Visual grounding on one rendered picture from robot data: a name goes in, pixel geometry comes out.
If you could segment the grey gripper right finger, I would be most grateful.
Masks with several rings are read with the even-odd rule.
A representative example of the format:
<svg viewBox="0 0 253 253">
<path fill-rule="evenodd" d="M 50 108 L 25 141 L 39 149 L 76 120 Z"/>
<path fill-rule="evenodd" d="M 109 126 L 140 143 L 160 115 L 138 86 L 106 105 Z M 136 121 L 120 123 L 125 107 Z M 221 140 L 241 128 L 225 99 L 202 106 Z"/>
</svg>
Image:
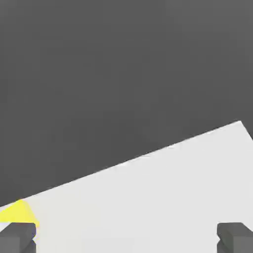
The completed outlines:
<svg viewBox="0 0 253 253">
<path fill-rule="evenodd" d="M 253 253 L 253 231 L 241 222 L 217 225 L 217 253 Z"/>
</svg>

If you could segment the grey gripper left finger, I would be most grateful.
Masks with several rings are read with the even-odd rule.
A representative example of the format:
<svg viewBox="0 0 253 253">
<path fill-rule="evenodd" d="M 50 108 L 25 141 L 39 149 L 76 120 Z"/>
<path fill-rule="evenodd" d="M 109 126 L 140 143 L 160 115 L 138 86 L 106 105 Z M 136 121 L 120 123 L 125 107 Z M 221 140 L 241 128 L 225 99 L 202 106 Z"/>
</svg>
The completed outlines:
<svg viewBox="0 0 253 253">
<path fill-rule="evenodd" d="M 12 222 L 0 229 L 0 253 L 37 253 L 34 223 Z"/>
</svg>

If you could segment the large yellow box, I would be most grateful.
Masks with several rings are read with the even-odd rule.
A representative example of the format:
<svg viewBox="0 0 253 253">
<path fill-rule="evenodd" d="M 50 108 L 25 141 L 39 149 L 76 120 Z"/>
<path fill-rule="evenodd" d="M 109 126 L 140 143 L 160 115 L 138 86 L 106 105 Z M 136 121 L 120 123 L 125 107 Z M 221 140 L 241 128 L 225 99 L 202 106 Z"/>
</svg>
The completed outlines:
<svg viewBox="0 0 253 253">
<path fill-rule="evenodd" d="M 40 223 L 37 220 L 29 204 L 24 200 L 18 200 L 14 203 L 0 207 L 0 223 L 34 223 L 39 228 Z"/>
</svg>

